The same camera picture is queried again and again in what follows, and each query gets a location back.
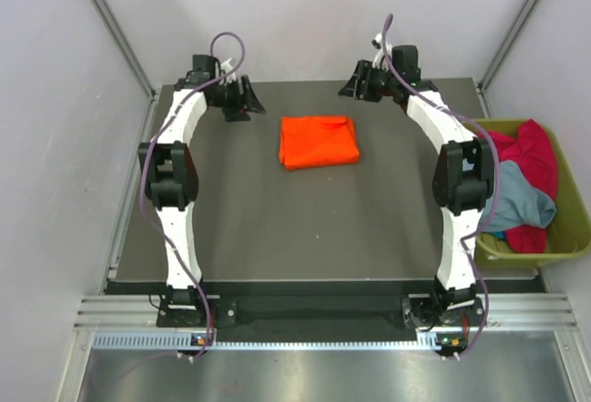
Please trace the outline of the orange t shirt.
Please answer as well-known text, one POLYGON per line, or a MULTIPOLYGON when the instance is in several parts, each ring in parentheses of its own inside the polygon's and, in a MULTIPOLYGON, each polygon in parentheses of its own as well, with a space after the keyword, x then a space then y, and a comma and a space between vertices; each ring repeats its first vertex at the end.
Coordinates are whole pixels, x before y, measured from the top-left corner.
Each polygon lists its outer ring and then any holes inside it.
POLYGON ((356 164, 355 122, 349 116, 284 116, 278 158, 287 170, 356 164))

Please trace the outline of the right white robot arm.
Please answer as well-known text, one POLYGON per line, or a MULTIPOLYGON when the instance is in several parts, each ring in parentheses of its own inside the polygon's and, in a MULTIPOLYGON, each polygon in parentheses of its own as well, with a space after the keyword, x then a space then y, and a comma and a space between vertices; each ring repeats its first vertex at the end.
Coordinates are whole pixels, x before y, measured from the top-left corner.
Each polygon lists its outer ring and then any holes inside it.
POLYGON ((374 58, 357 62, 340 95, 369 103, 392 98, 438 153, 432 194, 443 219, 440 266, 428 298, 410 298, 406 311, 409 325, 431 329, 477 305, 475 233, 494 190, 493 148, 445 105, 432 81, 422 79, 414 45, 372 45, 374 58))

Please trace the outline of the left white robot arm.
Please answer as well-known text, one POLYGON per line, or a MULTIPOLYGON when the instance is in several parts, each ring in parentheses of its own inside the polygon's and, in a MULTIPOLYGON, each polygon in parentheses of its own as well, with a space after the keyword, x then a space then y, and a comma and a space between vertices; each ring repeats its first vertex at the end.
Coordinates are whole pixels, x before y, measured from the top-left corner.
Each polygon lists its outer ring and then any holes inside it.
POLYGON ((194 55, 192 68, 175 85, 168 113, 154 137, 138 148, 141 207, 152 205, 153 227, 163 237, 167 276, 159 307, 160 326, 210 328, 211 307, 202 285, 193 228, 199 176, 190 143, 199 121, 218 107, 227 122, 248 121, 265 109, 239 64, 194 55))

